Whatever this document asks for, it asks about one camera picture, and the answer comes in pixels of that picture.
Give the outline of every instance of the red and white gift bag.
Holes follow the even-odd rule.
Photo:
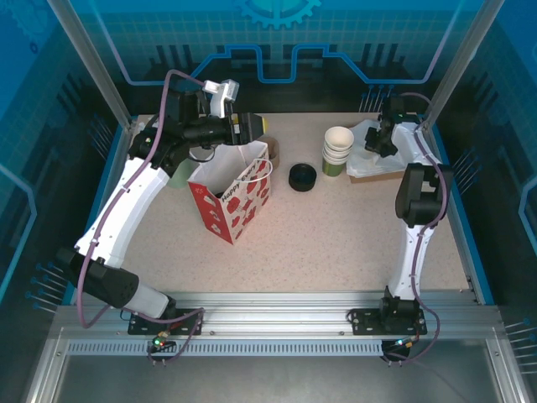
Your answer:
[[[206,228],[234,244],[270,196],[266,143],[219,145],[188,182]]]

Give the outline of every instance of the stacked paper cups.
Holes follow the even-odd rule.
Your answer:
[[[338,176],[349,159],[354,135],[348,128],[336,126],[325,133],[322,150],[322,171],[328,176]]]

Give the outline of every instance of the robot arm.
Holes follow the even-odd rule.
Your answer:
[[[123,193],[101,230],[99,242],[91,255],[86,272],[84,292],[116,308],[127,308],[148,317],[167,319],[175,317],[175,301],[167,295],[144,285],[137,275],[121,269],[128,244],[149,205],[173,176],[179,164],[188,158],[193,147],[208,148],[212,144],[247,144],[263,135],[263,120],[251,113],[232,115],[231,102],[237,95],[238,84],[225,81],[215,84],[211,110],[199,117],[199,106],[208,102],[202,92],[187,92],[169,96],[163,132],[149,165]],[[101,214],[90,229],[76,243],[75,249],[61,249],[57,258],[70,277],[77,283],[84,258],[95,243],[96,224],[114,196],[124,189],[126,182],[142,165],[151,150],[156,128],[146,127],[134,140],[128,151],[128,160],[121,179]]]
[[[404,111],[402,98],[387,98],[379,119],[379,129],[368,130],[365,148],[381,157],[399,153],[402,160],[410,161],[395,200],[395,213],[402,220],[402,241],[394,275],[385,289],[380,307],[377,310],[353,310],[356,315],[353,331],[360,335],[426,334],[425,319],[416,296],[420,296],[425,252],[435,231],[435,227],[429,228],[429,225],[442,211],[443,198],[440,178],[430,160],[440,168],[447,194],[453,172],[432,154],[419,128],[419,119]]]

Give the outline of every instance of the beige table surface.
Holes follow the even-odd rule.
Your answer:
[[[190,189],[165,187],[133,235],[123,267],[163,291],[383,290],[399,253],[394,202],[400,181],[352,185],[345,173],[330,178],[321,172],[324,132],[376,115],[264,116],[281,162],[270,200],[240,241],[231,245],[205,229]],[[312,191],[289,187],[297,162],[317,170]],[[467,288],[447,218],[427,249],[421,287]]]

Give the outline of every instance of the metal base plate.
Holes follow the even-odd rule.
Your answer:
[[[183,315],[186,315],[187,313],[190,313],[194,311],[195,308],[192,309],[177,309],[175,311],[175,317],[182,317]],[[197,315],[193,315],[189,317],[188,319],[185,319],[181,326],[175,327],[171,330],[170,334],[172,336],[188,336],[190,334],[190,330],[192,330],[192,327],[196,323]],[[166,330],[169,327],[169,325],[161,325],[159,323],[153,323],[146,321],[145,319],[142,319],[141,317],[137,317],[136,315],[131,315],[130,321],[128,323],[128,331],[127,333],[130,335],[135,336],[156,336],[159,332],[162,332]],[[198,336],[201,334],[201,323],[194,332],[194,335]]]
[[[427,334],[427,324],[423,311],[420,310],[420,319],[423,319],[422,325],[415,325],[412,321],[393,321],[388,325],[380,322],[379,309],[353,309],[348,313],[348,321],[352,324],[352,334],[354,336],[383,336],[383,335],[400,335],[414,336]]]

